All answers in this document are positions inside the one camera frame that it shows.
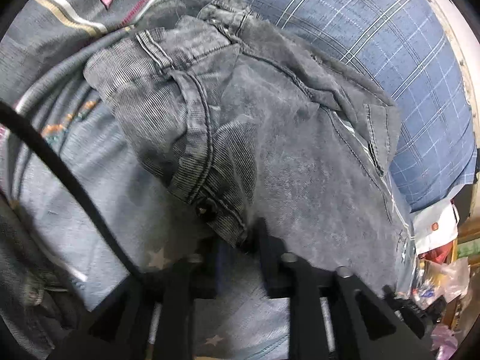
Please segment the black wire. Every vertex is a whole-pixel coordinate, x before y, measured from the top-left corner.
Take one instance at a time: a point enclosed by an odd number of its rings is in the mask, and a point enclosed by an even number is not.
[[[3,101],[0,101],[0,123],[22,140],[45,163],[58,180],[60,180],[65,186],[68,192],[71,193],[78,204],[80,204],[105,240],[106,244],[109,245],[127,271],[129,271],[140,283],[143,283],[142,274],[118,244],[102,215],[95,207],[82,185],[56,152],[54,152],[42,136],[34,130],[28,120],[16,113]]]

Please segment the white star pattern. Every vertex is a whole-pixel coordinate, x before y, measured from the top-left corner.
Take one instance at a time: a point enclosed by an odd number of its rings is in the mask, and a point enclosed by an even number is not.
[[[164,248],[160,249],[157,253],[149,250],[148,254],[150,255],[150,262],[148,263],[149,267],[155,267],[162,270],[170,262],[170,260],[164,255]]]
[[[213,345],[213,346],[217,346],[217,344],[219,343],[219,341],[222,341],[223,338],[222,337],[219,337],[217,334],[212,337],[212,338],[207,338],[207,341],[205,342],[205,345]]]

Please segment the blue plaid pillow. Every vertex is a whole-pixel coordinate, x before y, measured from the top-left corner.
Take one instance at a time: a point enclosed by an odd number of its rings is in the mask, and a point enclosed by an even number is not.
[[[397,102],[403,123],[390,171],[414,211],[472,183],[471,109],[455,55],[426,0],[247,1]]]

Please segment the jacket button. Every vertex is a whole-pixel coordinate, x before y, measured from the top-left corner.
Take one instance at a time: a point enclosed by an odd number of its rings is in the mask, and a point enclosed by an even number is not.
[[[218,214],[217,204],[211,198],[201,198],[195,205],[197,216],[204,222],[212,222]]]

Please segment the gray denim jacket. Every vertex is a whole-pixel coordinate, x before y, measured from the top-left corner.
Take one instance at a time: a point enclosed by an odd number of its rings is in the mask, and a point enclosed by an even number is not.
[[[228,243],[264,216],[314,265],[395,284],[409,237],[386,183],[400,123],[366,78],[242,0],[136,32],[84,75],[141,164]]]

